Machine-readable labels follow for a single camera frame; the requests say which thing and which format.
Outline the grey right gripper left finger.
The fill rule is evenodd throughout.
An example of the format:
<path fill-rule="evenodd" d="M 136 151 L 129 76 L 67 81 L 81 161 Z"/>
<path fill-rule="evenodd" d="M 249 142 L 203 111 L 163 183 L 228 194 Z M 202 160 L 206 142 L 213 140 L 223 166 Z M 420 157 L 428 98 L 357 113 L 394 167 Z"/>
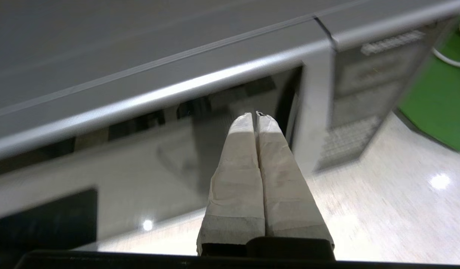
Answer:
<path fill-rule="evenodd" d="M 199 256 L 240 256 L 249 241 L 266 233 L 263 184 L 253 118 L 232 122 L 211 181 L 196 240 Z"/>

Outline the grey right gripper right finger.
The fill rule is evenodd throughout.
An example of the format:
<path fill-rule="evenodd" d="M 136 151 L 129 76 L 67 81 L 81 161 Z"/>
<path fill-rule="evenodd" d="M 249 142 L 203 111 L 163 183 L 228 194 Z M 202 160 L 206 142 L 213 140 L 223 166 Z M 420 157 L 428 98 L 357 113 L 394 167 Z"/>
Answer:
<path fill-rule="evenodd" d="M 264 190 L 266 235 L 334 240 L 277 123 L 257 112 L 257 152 Z"/>

